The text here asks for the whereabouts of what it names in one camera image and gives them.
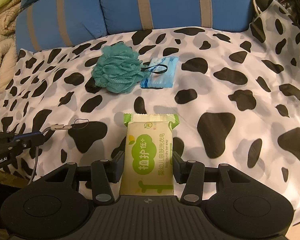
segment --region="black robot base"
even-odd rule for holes
[[[1,218],[10,240],[284,240],[293,218],[290,202],[236,168],[205,167],[173,153],[173,175],[186,184],[176,196],[114,199],[109,182],[123,171],[124,152],[89,167],[67,163],[3,203]],[[91,180],[93,205],[79,181]],[[204,182],[217,193],[201,200]]]

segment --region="cable connector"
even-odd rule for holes
[[[52,131],[57,131],[57,130],[69,130],[72,128],[72,125],[63,125],[63,124],[55,124],[50,126],[50,129]]]

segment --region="blue packet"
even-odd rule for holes
[[[151,74],[141,81],[141,88],[172,88],[179,57],[153,58],[147,71]]]

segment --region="baby laundry bar soap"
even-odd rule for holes
[[[124,114],[128,127],[121,195],[173,195],[172,129],[176,114]]]

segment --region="cow print blanket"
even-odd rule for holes
[[[179,56],[171,89],[112,94],[94,86],[101,48],[123,41],[144,62]],[[66,162],[90,165],[124,150],[123,113],[177,113],[173,148],[206,166],[229,163],[288,198],[300,221],[300,27],[274,1],[243,33],[187,27],[107,36],[72,48],[21,50],[0,99],[0,131],[22,134],[53,124],[36,179]],[[29,177],[35,149],[4,170]],[[89,196],[89,182],[80,191]],[[180,196],[183,187],[176,184]],[[204,198],[215,193],[206,183]]]

